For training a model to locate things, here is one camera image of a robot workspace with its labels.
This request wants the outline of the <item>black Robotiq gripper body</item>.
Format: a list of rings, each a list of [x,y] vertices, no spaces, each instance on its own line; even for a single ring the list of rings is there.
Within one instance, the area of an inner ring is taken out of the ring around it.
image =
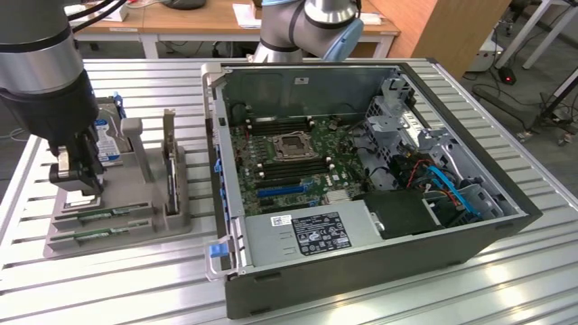
[[[12,93],[3,89],[2,103],[22,128],[48,141],[52,154],[59,153],[60,146],[74,156],[87,154],[86,136],[99,108],[86,71],[72,84],[50,93]]]

